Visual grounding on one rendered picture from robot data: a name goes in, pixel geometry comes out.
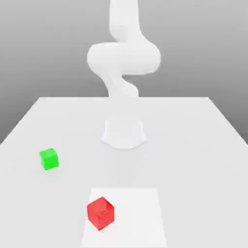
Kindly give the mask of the small green cube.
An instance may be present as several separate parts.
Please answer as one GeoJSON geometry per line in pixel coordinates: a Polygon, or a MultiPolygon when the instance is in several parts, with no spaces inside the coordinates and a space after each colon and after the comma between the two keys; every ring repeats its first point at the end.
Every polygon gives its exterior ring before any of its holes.
{"type": "Polygon", "coordinates": [[[59,166],[58,154],[54,148],[49,148],[39,152],[41,164],[45,170],[59,166]]]}

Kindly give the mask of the small red cube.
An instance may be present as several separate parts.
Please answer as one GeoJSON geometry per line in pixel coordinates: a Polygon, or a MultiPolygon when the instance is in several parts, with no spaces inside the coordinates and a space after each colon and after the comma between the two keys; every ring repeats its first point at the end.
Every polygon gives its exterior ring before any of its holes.
{"type": "Polygon", "coordinates": [[[115,220],[114,206],[104,197],[100,197],[87,205],[87,216],[98,231],[104,229],[115,220]]]}

